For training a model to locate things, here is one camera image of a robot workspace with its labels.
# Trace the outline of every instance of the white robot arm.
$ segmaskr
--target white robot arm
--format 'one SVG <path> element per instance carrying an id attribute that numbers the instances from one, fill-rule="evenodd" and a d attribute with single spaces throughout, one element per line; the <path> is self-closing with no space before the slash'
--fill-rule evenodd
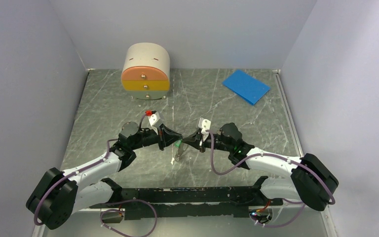
<path id="1" fill-rule="evenodd" d="M 290 157 L 267 152 L 243 141 L 242 133 L 234 123 L 223 125 L 216 134 L 210 131 L 210 124 L 209 120 L 201 118 L 198 130 L 182 142 L 201 152 L 211 148 L 211 166 L 216 174 L 227 174 L 236 167 L 262 170 L 280 176 L 278 179 L 264 176 L 255 184 L 268 199 L 301 200 L 317 211 L 323 211 L 327 204 L 334 204 L 332 194 L 338 187 L 338 180 L 315 155 Z M 229 152 L 228 159 L 234 167 L 217 172 L 213 164 L 214 150 Z"/>

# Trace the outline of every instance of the wire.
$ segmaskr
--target wire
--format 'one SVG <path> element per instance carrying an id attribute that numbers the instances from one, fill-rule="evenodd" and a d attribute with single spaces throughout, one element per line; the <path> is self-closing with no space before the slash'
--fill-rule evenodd
<path id="1" fill-rule="evenodd" d="M 286 223 L 284 224 L 281 224 L 281 225 L 266 225 L 266 224 L 262 224 L 263 227 L 265 228 L 280 228 L 280 227 L 284 227 L 284 226 L 287 226 L 289 224 L 291 224 L 293 221 L 295 221 L 297 219 L 298 216 L 300 216 L 300 214 L 303 212 L 304 208 L 306 207 L 306 204 L 303 204 L 301 207 L 300 207 L 300 210 L 297 212 L 297 214 L 291 218 L 291 220 L 287 221 Z"/>
<path id="2" fill-rule="evenodd" d="M 140 119 L 139 131 L 142 129 L 142 123 L 143 123 L 143 120 L 145 119 L 146 116 L 147 116 L 146 114 L 143 114 L 142 118 Z"/>
<path id="3" fill-rule="evenodd" d="M 108 205 L 117 205 L 117 204 L 123 204 L 123 203 L 127 203 L 127 202 L 133 202 L 133 201 L 141 202 L 141 203 L 144 203 L 144 204 L 148 205 L 152 209 L 152 211 L 154 213 L 154 224 L 153 224 L 152 229 L 147 234 L 145 234 L 143 236 L 140 236 L 140 237 L 147 237 L 147 236 L 149 236 L 154 231 L 154 229 L 156 227 L 156 224 L 157 224 L 157 213 L 156 213 L 156 210 L 154 209 L 154 207 L 150 203 L 148 203 L 147 201 L 140 200 L 140 199 L 131 199 L 131 200 L 126 200 L 126 201 L 119 201 L 119 202 L 112 202 L 112 203 L 105 203 L 105 204 L 108 204 Z M 107 224 L 105 224 L 104 221 L 102 220 L 102 217 L 103 217 L 103 215 L 105 215 L 108 212 L 119 212 L 120 213 L 120 210 L 118 210 L 118 209 L 109 209 L 109 210 L 106 210 L 103 213 L 101 213 L 101 216 L 100 216 L 101 227 L 103 226 L 103 227 L 105 227 L 105 228 L 107 228 L 107 229 L 109 229 L 111 231 L 114 231 L 115 233 L 117 233 L 119 235 L 122 235 L 124 237 L 133 237 L 133 236 L 129 236 L 127 234 L 124 234 L 123 232 L 120 232 L 120 231 L 112 228 L 111 226 L 108 226 Z"/>
<path id="4" fill-rule="evenodd" d="M 283 200 L 286 201 L 286 202 L 288 202 L 288 203 L 291 203 L 291 204 L 302 204 L 302 203 L 304 203 L 302 201 L 290 201 L 290 200 L 285 199 L 285 198 L 283 198 Z"/>
<path id="5" fill-rule="evenodd" d="M 262 212 L 265 211 L 265 209 L 271 204 L 271 199 L 268 200 L 264 208 L 256 210 L 256 212 Z"/>
<path id="6" fill-rule="evenodd" d="M 210 131 L 210 130 L 207 130 L 209 133 L 210 133 L 210 136 L 211 136 L 211 153 L 210 153 L 210 164 L 211 164 L 211 170 L 216 173 L 217 175 L 225 175 L 225 174 L 228 174 L 230 173 L 232 170 L 236 169 L 239 165 L 241 165 L 243 162 L 247 161 L 248 159 L 252 158 L 252 157 L 258 157 L 258 156 L 269 156 L 269 157 L 274 157 L 274 158 L 278 158 L 278 159 L 281 159 L 285 162 L 288 161 L 287 158 L 285 157 L 282 157 L 280 155 L 277 155 L 277 154 L 273 154 L 273 153 L 263 153 L 263 154 L 260 154 L 260 153 L 256 153 L 256 154 L 252 154 L 250 156 L 247 156 L 245 158 L 243 158 L 242 160 L 240 160 L 237 164 L 235 164 L 232 168 L 230 168 L 229 170 L 225 171 L 225 172 L 218 172 L 215 167 L 214 167 L 214 163 L 213 163 L 213 152 L 214 152 L 214 134 Z M 332 200 L 331 202 L 329 202 L 330 205 L 333 205 L 335 204 L 335 198 L 333 197 L 333 194 L 331 193 L 331 191 L 329 190 L 328 186 L 325 184 L 325 182 L 323 182 L 323 180 L 319 177 L 319 175 L 317 175 L 313 170 L 311 170 L 309 167 L 305 166 L 304 164 L 301 164 L 301 163 L 298 163 L 296 161 L 293 161 L 293 160 L 290 160 L 290 163 L 293 163 L 303 169 L 305 169 L 307 172 L 309 172 L 311 175 L 313 175 L 316 180 L 320 183 L 320 185 L 322 185 L 322 187 L 325 189 L 325 191 L 328 193 L 330 199 Z"/>
<path id="7" fill-rule="evenodd" d="M 118 139 L 110 139 L 110 140 L 107 141 L 107 152 L 105 153 L 105 156 L 104 156 L 102 159 L 100 159 L 100 160 L 98 160 L 98 161 L 96 161 L 96 162 L 94 162 L 94 163 L 92 163 L 92 164 L 90 164 L 90 165 L 87 165 L 87 166 L 85 166 L 85 167 L 83 167 L 83 168 L 78 169 L 77 171 L 74 171 L 74 172 L 72 172 L 72 173 L 70 173 L 70 174 L 64 176 L 63 178 L 59 179 L 55 184 L 53 184 L 53 185 L 47 190 L 47 192 L 43 195 L 43 197 L 41 198 L 40 202 L 38 203 L 37 208 L 36 208 L 36 210 L 35 210 L 35 212 L 34 212 L 34 224 L 36 224 L 36 225 L 38 225 L 38 226 L 43 225 L 43 222 L 38 222 L 38 213 L 40 212 L 41 206 L 43 205 L 44 201 L 46 200 L 46 198 L 48 197 L 48 195 L 51 193 L 51 191 L 53 191 L 53 190 L 54 190 L 59 184 L 61 184 L 63 181 L 65 181 L 65 180 L 67 180 L 68 178 L 74 176 L 77 172 L 81 173 L 81 172 L 84 171 L 84 170 L 87 170 L 87 169 L 89 169 L 89 168 L 92 168 L 92 167 L 94 167 L 94 166 L 96 166 L 96 165 L 98 165 L 98 164 L 104 162 L 104 159 L 106 159 L 106 158 L 108 157 L 108 155 L 110 154 L 110 142 L 112 142 L 112 141 L 117 141 L 117 140 L 118 140 Z"/>

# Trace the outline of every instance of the yellow drawer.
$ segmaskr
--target yellow drawer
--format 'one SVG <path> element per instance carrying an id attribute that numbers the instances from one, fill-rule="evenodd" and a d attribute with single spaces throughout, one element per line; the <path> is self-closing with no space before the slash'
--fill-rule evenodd
<path id="1" fill-rule="evenodd" d="M 168 80 L 122 80 L 126 90 L 169 90 Z"/>

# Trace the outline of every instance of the blue sponge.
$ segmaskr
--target blue sponge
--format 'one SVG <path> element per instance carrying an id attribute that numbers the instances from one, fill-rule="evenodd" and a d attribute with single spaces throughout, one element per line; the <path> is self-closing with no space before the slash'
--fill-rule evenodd
<path id="1" fill-rule="evenodd" d="M 251 105 L 256 104 L 270 89 L 269 86 L 241 70 L 236 70 L 223 81 L 223 85 L 241 96 Z"/>

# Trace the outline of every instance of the gray marble surface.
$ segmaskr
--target gray marble surface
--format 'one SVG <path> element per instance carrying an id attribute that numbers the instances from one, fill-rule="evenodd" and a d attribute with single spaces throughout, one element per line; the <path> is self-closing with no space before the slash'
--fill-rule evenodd
<path id="1" fill-rule="evenodd" d="M 196 130 L 200 117 L 212 126 L 234 122 L 243 139 L 264 150 L 296 156 L 292 131 L 285 115 L 281 93 L 271 70 L 244 70 L 269 85 L 271 90 L 254 106 L 222 85 L 231 69 L 172 69 L 167 99 L 133 99 L 121 86 L 121 70 L 90 71 L 77 111 L 62 169 L 83 164 L 100 156 L 106 141 L 116 138 L 122 125 L 138 122 L 144 111 L 160 111 L 165 125 L 184 136 Z M 124 188 L 212 187 L 252 185 L 262 171 L 238 168 L 218 176 L 211 171 L 209 152 L 188 148 L 180 161 L 171 164 L 177 148 L 159 151 L 157 146 L 136 150 L 137 158 L 123 171 L 110 177 Z M 215 152 L 215 167 L 232 166 L 228 153 Z"/>

